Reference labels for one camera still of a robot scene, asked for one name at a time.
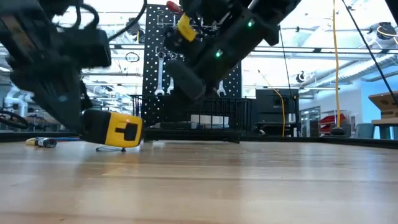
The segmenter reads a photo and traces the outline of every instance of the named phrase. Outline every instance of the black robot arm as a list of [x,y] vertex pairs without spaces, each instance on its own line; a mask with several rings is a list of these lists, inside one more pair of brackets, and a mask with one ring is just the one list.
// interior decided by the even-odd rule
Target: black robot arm
[[[165,31],[165,46],[184,54],[185,61],[170,61],[165,69],[173,77],[178,100],[192,104],[212,95],[218,83],[262,41],[279,42],[279,23],[300,0],[182,0],[177,28]],[[198,31],[190,26],[190,20]],[[203,26],[217,25],[212,33]]]
[[[84,29],[77,21],[58,31],[52,19],[69,6],[88,10],[95,19]],[[80,113],[87,109],[81,106],[90,105],[81,69],[111,65],[108,37],[96,28],[98,22],[98,13],[83,0],[0,0],[0,42],[9,51],[11,81],[31,91],[32,99],[69,129],[81,128]]]

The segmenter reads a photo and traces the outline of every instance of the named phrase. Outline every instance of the pegboard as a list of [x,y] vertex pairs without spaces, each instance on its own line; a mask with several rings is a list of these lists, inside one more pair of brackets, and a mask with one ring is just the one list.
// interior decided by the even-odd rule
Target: pegboard
[[[155,92],[162,92],[167,96],[169,95],[168,88],[170,87],[171,77],[165,72],[164,65],[169,60],[183,60],[183,55],[175,54],[163,47],[164,30],[167,26],[174,26],[180,16],[168,10],[166,6],[157,4],[149,4],[146,15],[142,94],[154,96]],[[159,60],[159,55],[165,56],[163,61]],[[223,80],[223,88],[226,97],[241,98],[242,72],[240,62]],[[158,98],[147,97],[142,100],[142,117],[146,121],[146,126],[163,121],[163,108],[164,103],[161,96]]]

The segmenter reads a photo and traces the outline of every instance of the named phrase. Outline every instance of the hanging wrench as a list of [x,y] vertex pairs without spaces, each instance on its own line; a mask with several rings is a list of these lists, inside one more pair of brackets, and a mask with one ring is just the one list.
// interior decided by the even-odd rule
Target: hanging wrench
[[163,52],[159,52],[157,54],[157,56],[159,58],[159,67],[158,67],[158,71],[157,71],[157,88],[155,91],[155,95],[164,96],[162,82],[163,82],[163,62],[164,62],[164,57],[166,56],[166,54]]
[[218,86],[217,95],[218,95],[219,97],[226,96],[226,93],[225,93],[225,89],[224,89],[224,85],[223,85],[223,81],[222,81],[222,80],[220,81],[220,85]]
[[[177,54],[176,53],[171,53],[170,54],[170,59],[171,60],[175,60],[176,58],[177,58]],[[167,88],[167,93],[171,95],[173,90],[174,90],[174,80],[173,80],[173,77],[170,76],[170,85]]]
[[174,15],[173,15],[173,27],[176,27],[176,26],[177,26],[176,17],[177,17],[177,14],[174,13]]

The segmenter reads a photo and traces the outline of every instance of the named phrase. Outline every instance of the wooden table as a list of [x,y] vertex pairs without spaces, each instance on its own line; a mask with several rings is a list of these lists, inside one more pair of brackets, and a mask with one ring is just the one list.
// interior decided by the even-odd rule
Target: wooden table
[[372,124],[379,127],[380,139],[391,140],[392,128],[392,139],[398,140],[398,118],[372,120]]
[[398,151],[159,141],[0,144],[0,223],[396,223]]

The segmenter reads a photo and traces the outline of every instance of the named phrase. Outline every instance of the cardboard box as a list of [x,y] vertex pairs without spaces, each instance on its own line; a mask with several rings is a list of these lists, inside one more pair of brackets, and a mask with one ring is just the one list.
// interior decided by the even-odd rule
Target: cardboard box
[[[394,95],[398,98],[398,91],[395,91]],[[398,106],[390,93],[370,95],[369,99],[380,109],[381,119],[398,118]]]

